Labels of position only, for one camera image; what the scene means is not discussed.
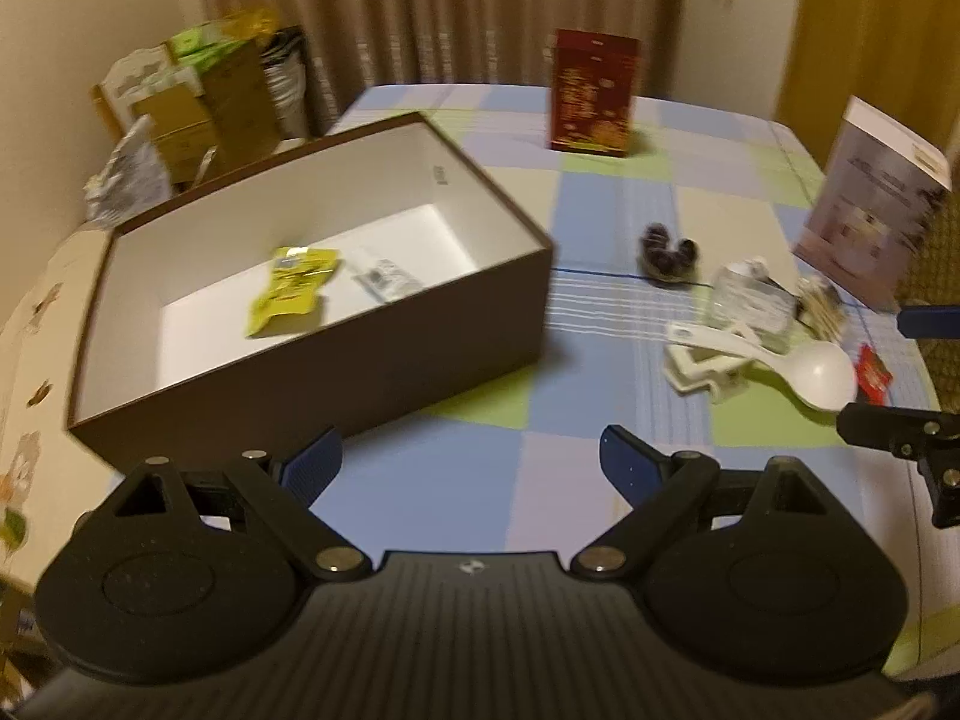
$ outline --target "red box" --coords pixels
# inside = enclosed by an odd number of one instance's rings
[[[623,157],[640,41],[558,29],[550,94],[550,148]]]

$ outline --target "table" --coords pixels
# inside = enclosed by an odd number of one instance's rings
[[[803,459],[880,543],[910,589],[898,672],[960,641],[958,536],[929,525],[923,480],[888,455],[843,444],[770,375],[722,404],[675,394],[661,373],[664,324],[694,319],[706,287],[637,274],[652,221],[698,242],[709,271],[763,254],[774,279],[808,271],[790,253],[823,180],[781,124],[635,98],[642,152],[627,159],[544,147],[546,89],[437,84],[368,89],[335,130],[422,110],[558,244],[539,365],[347,442],[313,511],[374,560],[385,550],[556,550],[567,563],[627,512],[601,473],[603,428],[619,422],[664,452],[696,448],[726,467]],[[892,405],[936,408],[913,341],[894,317],[844,293],[845,348],[872,343],[894,373]]]

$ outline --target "beige wall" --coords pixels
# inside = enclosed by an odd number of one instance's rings
[[[798,0],[683,0],[671,97],[771,119]]]
[[[0,323],[83,220],[112,145],[89,101],[112,62],[184,25],[181,0],[0,0]]]

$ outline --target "red candy wrapper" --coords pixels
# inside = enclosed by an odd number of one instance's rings
[[[860,360],[856,364],[856,384],[867,396],[867,400],[875,406],[885,405],[887,388],[893,380],[894,374],[883,365],[874,348],[864,343],[860,347]]]
[[[630,102],[640,41],[557,30],[550,148],[622,157],[630,143]]]

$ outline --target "open box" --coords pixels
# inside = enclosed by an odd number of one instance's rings
[[[380,304],[341,266],[323,312],[246,338],[282,245],[376,252],[424,283]],[[293,454],[533,362],[553,245],[420,114],[244,167],[119,227],[88,310],[69,429],[121,471]]]

